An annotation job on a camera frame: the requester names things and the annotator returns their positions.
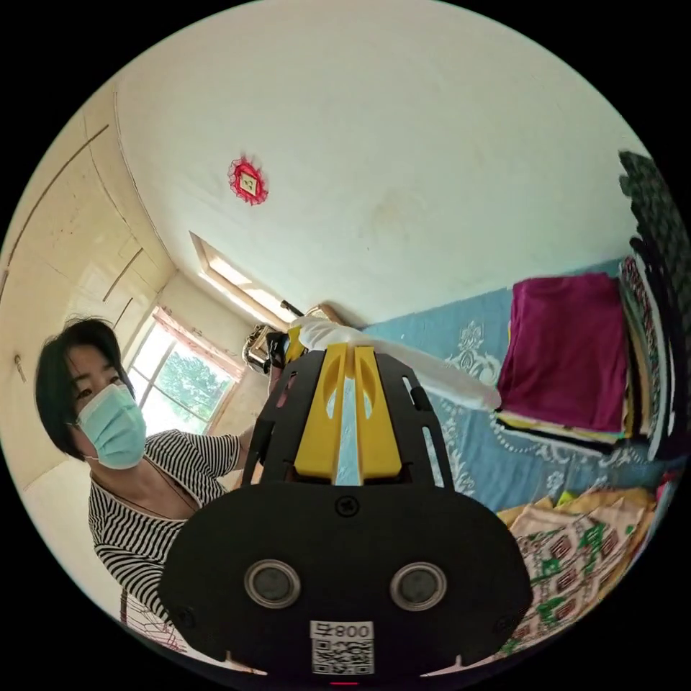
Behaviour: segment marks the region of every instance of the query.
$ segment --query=qr code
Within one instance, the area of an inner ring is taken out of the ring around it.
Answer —
[[[312,671],[315,674],[373,674],[374,640],[312,640]]]

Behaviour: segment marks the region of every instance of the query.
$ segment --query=red ornament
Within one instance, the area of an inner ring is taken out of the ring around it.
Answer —
[[[246,156],[237,158],[230,164],[228,183],[238,197],[252,206],[261,204],[268,197],[261,168],[253,166]]]

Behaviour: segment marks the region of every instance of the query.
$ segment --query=window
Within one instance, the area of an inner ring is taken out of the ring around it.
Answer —
[[[155,324],[127,372],[148,435],[203,434],[235,380]]]
[[[190,233],[192,243],[202,265],[202,277],[224,293],[234,303],[278,328],[287,328],[295,318],[290,311],[281,307],[281,300],[256,281],[248,278],[211,245]]]

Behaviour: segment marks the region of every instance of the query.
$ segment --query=curtain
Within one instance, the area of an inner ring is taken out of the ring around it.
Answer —
[[[199,329],[180,323],[177,318],[173,318],[173,310],[169,307],[156,307],[152,316],[162,329],[193,353],[211,361],[235,381],[242,379],[246,369],[244,363],[239,363],[233,355],[215,346]]]

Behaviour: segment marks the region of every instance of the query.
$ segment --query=short black hair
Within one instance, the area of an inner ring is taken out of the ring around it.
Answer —
[[[93,317],[75,319],[41,348],[36,368],[34,396],[43,428],[55,446],[79,461],[83,454],[77,449],[70,425],[77,423],[76,385],[68,365],[68,354],[75,346],[93,346],[108,360],[130,393],[134,389],[122,368],[122,355],[115,332],[105,321]]]

